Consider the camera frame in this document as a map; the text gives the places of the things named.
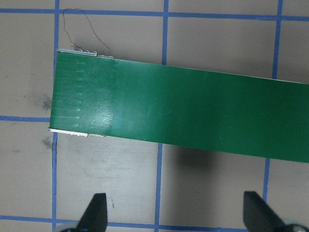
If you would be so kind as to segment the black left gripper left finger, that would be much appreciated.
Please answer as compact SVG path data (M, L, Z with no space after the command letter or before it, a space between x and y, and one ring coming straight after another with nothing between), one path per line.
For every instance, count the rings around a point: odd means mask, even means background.
M105 193L96 193L81 217L77 232L105 232L108 224L107 200Z

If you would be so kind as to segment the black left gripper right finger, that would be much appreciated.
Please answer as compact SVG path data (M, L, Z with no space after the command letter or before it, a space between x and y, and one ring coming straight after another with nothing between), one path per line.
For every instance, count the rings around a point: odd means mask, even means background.
M255 191L244 192L243 222L249 232L281 232L286 226Z

